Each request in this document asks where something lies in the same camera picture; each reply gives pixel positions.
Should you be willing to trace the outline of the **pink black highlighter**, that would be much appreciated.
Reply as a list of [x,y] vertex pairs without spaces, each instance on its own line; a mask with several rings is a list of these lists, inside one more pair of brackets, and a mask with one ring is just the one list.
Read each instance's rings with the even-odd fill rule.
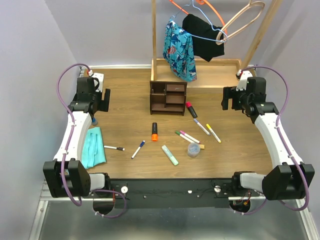
[[193,117],[194,119],[196,119],[196,118],[198,117],[198,115],[197,115],[195,109],[193,108],[192,104],[191,104],[189,101],[187,101],[187,102],[185,103],[185,106],[187,107],[187,109],[188,109],[188,111],[190,112],[190,114],[192,115],[192,117]]

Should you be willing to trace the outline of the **blue capped white marker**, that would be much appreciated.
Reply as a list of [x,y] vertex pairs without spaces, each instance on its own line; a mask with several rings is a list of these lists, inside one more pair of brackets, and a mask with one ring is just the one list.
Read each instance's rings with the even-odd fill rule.
[[135,158],[135,156],[137,155],[137,153],[140,151],[140,149],[144,146],[144,144],[145,144],[145,140],[143,140],[141,143],[140,143],[140,145],[139,145],[139,147],[136,149],[136,151],[133,153],[133,155],[131,156],[131,159],[133,160],[134,158]]

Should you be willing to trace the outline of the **orange black highlighter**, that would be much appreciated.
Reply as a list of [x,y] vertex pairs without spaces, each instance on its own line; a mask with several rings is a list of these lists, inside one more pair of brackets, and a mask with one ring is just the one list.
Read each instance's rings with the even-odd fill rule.
[[156,122],[152,123],[151,140],[153,142],[158,141],[158,124]]

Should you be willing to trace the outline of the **mint green highlighter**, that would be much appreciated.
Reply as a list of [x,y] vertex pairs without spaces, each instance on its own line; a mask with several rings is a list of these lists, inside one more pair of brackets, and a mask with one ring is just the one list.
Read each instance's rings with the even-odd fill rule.
[[174,157],[174,155],[171,153],[171,151],[166,145],[163,145],[161,149],[163,150],[163,152],[166,154],[166,156],[174,166],[177,166],[179,164],[178,160]]

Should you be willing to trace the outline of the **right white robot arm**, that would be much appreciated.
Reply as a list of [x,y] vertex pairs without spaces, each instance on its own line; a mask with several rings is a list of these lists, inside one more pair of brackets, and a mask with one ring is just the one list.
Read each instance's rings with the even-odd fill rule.
[[266,101],[266,80],[246,77],[237,86],[223,88],[221,106],[242,111],[261,133],[271,157],[272,167],[267,175],[255,172],[235,172],[230,191],[241,196],[248,189],[262,193],[267,200],[293,200],[307,197],[306,190],[315,175],[311,164],[303,163],[284,132],[280,113],[273,102]]

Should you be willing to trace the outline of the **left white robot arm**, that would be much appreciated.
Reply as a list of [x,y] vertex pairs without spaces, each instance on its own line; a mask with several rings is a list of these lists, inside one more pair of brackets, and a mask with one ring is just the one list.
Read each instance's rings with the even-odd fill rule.
[[82,164],[86,134],[97,111],[109,110],[110,89],[103,89],[104,75],[77,79],[76,93],[68,105],[67,127],[61,145],[52,161],[43,165],[48,189],[53,198],[87,197],[94,191],[104,198],[110,194],[110,178],[106,173],[88,173]]

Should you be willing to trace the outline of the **blue cylindrical pin container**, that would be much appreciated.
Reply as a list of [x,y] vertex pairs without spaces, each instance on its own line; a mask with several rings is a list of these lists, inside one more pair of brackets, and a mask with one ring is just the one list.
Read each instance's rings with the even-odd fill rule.
[[95,118],[93,118],[91,124],[92,124],[93,126],[96,126],[96,125],[98,124],[98,121],[97,121]]

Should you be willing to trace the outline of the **clear round pin container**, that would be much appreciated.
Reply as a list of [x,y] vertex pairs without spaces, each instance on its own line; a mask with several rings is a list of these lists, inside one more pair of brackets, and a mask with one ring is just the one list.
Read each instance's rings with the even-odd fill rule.
[[197,143],[190,143],[187,147],[187,155],[191,158],[195,158],[201,151],[200,145]]

